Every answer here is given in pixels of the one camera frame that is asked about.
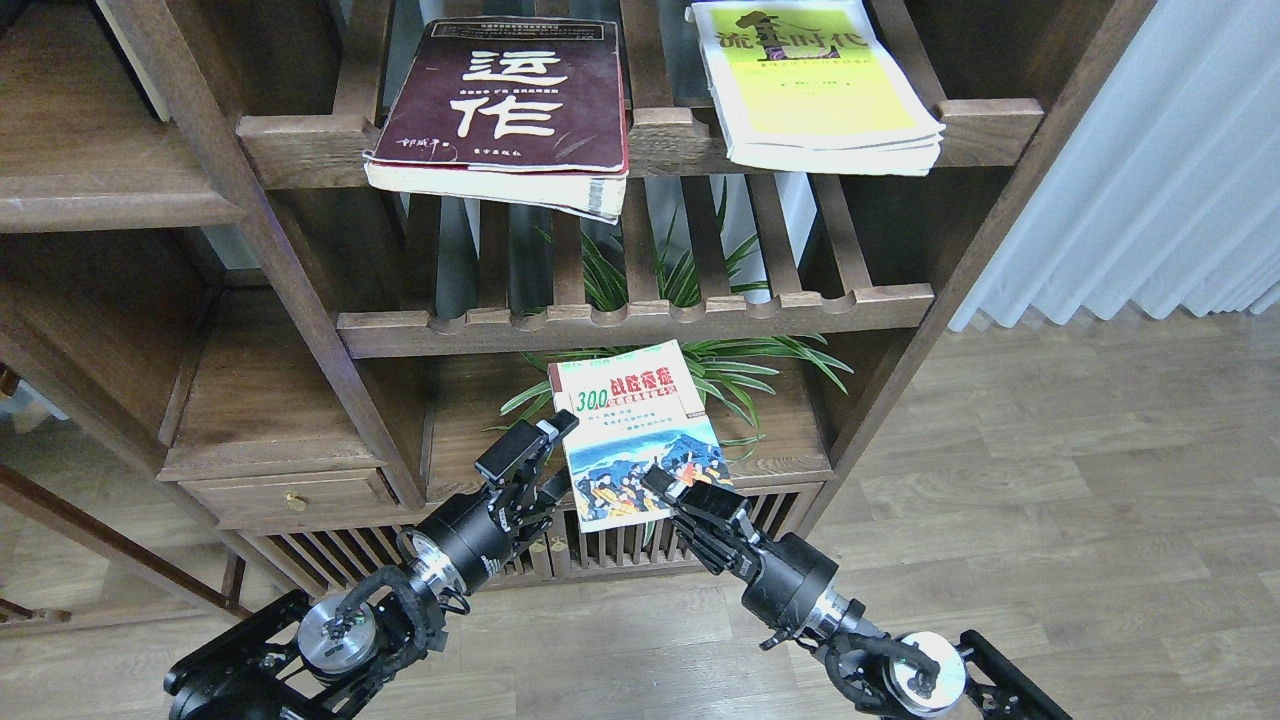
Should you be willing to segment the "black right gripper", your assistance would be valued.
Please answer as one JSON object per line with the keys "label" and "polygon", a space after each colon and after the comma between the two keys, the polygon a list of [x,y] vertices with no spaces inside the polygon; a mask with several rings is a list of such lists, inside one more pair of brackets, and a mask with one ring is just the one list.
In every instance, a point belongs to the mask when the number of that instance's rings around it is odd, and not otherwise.
{"label": "black right gripper", "polygon": [[742,606],[774,632],[764,646],[805,638],[822,644],[858,629],[865,605],[833,588],[837,564],[794,533],[774,541],[756,530],[745,496],[714,483],[686,486],[659,466],[641,483],[672,507],[678,537],[708,571],[727,570],[746,583]]}

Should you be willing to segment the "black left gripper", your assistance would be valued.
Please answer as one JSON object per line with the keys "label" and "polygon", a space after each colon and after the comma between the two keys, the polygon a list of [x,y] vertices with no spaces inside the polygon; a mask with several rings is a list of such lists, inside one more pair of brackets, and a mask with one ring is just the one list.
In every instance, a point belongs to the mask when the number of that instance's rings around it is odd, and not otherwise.
{"label": "black left gripper", "polygon": [[402,568],[415,593],[470,596],[547,530],[550,514],[571,491],[571,473],[561,468],[538,489],[531,484],[538,483],[554,447],[577,425],[572,413],[557,413],[536,425],[516,421],[475,462],[490,486],[506,487],[453,495],[402,532],[399,543],[407,556]]}

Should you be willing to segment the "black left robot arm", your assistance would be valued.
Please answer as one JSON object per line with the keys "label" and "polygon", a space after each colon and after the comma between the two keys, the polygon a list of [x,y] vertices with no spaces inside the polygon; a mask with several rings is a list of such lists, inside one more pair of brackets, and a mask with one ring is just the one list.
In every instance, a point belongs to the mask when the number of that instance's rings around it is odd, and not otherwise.
{"label": "black left robot arm", "polygon": [[401,562],[342,596],[284,594],[182,659],[164,682],[170,717],[353,717],[397,673],[442,651],[447,614],[467,614],[467,597],[550,527],[570,471],[541,470],[577,424],[568,411],[517,421],[476,461],[480,489],[401,532]]}

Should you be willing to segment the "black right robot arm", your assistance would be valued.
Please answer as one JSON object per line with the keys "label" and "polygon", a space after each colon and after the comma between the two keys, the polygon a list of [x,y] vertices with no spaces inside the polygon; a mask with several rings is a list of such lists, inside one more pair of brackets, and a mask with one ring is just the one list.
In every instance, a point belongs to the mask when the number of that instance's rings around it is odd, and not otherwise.
{"label": "black right robot arm", "polygon": [[933,632],[896,637],[881,630],[860,602],[836,591],[833,560],[792,533],[773,539],[756,529],[746,497],[722,486],[689,486],[660,468],[643,483],[671,506],[678,536],[709,571],[745,582],[742,606],[772,629],[762,648],[799,643],[858,711],[928,719],[969,698],[986,719],[1065,717],[978,632],[950,643]]}

